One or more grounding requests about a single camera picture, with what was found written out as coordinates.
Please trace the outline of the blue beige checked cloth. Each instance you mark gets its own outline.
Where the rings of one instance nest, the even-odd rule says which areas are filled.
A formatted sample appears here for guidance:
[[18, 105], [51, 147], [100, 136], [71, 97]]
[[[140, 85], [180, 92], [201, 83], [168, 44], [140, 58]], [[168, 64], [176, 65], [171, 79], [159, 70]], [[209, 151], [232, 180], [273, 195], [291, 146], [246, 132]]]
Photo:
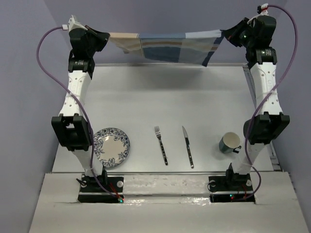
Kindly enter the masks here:
[[125, 54], [149, 60], [206, 67], [221, 44], [221, 30], [191, 33], [110, 33], [109, 41]]

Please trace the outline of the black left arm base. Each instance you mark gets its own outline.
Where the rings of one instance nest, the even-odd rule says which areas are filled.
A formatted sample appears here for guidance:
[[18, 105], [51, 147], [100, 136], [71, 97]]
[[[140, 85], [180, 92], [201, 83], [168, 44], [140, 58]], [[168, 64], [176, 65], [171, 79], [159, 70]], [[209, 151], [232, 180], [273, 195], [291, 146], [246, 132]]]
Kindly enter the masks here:
[[80, 203], [124, 203], [124, 177], [108, 177], [107, 182], [102, 177], [98, 180], [101, 185], [93, 177], [76, 178], [80, 185], [77, 198]]

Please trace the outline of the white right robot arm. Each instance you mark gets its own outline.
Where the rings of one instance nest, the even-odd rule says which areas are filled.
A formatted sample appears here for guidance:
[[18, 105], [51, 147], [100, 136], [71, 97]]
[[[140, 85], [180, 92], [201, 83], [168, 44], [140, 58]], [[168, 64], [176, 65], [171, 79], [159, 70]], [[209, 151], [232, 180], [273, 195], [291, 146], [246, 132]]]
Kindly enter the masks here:
[[270, 46], [276, 29], [276, 19], [260, 15], [244, 18], [224, 37], [236, 47], [245, 47], [248, 68], [253, 78], [256, 109], [244, 123], [244, 150], [229, 165], [224, 177], [228, 190], [246, 184], [251, 166], [266, 145], [276, 139], [290, 123], [280, 107], [276, 90], [276, 50]]

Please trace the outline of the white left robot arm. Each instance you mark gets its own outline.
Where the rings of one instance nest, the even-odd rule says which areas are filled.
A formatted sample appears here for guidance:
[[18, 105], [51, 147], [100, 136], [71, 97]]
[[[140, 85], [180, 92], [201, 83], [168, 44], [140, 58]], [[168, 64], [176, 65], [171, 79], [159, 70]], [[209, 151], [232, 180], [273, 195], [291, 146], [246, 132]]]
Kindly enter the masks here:
[[58, 116], [52, 117], [52, 127], [59, 144], [74, 154], [85, 171], [85, 184], [90, 182], [94, 190], [107, 188], [107, 172], [94, 157], [94, 139], [90, 120], [84, 109], [87, 89], [93, 77], [93, 56], [106, 46], [110, 35], [89, 26], [76, 26], [69, 30], [72, 49], [69, 53], [69, 83]]

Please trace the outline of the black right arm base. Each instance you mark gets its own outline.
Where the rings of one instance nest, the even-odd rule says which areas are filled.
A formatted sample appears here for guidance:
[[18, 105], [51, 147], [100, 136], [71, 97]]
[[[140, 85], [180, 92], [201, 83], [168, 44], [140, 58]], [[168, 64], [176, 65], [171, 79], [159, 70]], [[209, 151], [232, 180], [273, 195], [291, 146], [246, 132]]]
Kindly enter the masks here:
[[225, 175], [209, 176], [207, 189], [210, 193], [211, 203], [252, 202], [255, 203], [250, 175], [244, 176], [246, 180], [229, 182]]

